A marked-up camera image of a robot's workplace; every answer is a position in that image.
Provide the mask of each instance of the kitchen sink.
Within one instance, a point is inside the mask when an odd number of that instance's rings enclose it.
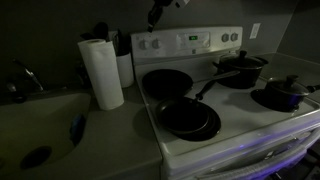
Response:
[[[0,106],[0,176],[48,164],[74,148],[70,127],[91,96],[75,93]]]

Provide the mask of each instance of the oven handle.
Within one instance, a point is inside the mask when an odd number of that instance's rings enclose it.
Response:
[[[320,138],[320,128],[315,129],[309,137],[301,144],[298,144],[285,152],[281,152],[269,159],[262,160],[259,163],[252,164],[243,168],[234,169],[217,174],[204,174],[196,176],[201,180],[215,179],[257,179],[266,177],[276,173],[283,167],[289,166],[291,163],[299,161],[307,153],[307,149],[311,147]]]

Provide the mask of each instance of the wall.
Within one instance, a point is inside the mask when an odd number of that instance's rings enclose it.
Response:
[[[320,1],[301,0],[278,52],[320,63]]]
[[[182,9],[171,5],[155,29],[237,25],[244,28],[243,49],[250,54],[276,52],[298,0],[191,0]],[[22,72],[17,58],[46,84],[77,82],[77,42],[99,21],[125,34],[146,31],[153,0],[1,0],[0,89],[9,74]],[[249,40],[260,22],[257,39]]]

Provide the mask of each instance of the stove control panel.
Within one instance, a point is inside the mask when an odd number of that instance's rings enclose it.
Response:
[[[159,30],[131,35],[136,59],[192,56],[239,49],[242,27],[200,27]]]

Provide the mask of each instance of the white electric stove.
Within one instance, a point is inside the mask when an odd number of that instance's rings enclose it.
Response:
[[[144,90],[142,78],[157,69],[184,72],[194,82],[185,96],[194,99],[217,72],[212,62],[218,63],[221,55],[240,49],[242,28],[172,29],[136,33],[131,39],[135,75],[164,158],[162,179],[265,178],[299,160],[319,138],[320,130],[313,130],[320,126],[320,104],[305,98],[294,112],[268,109],[250,95],[253,90],[264,88],[266,80],[260,77],[250,89],[232,89],[216,83],[201,102],[219,115],[219,133],[204,141],[180,139],[158,123],[155,109],[160,101]],[[275,156],[284,159],[260,169],[262,173],[240,168],[250,163],[252,168],[260,167],[272,159],[264,160],[268,153],[291,146],[295,148]]]

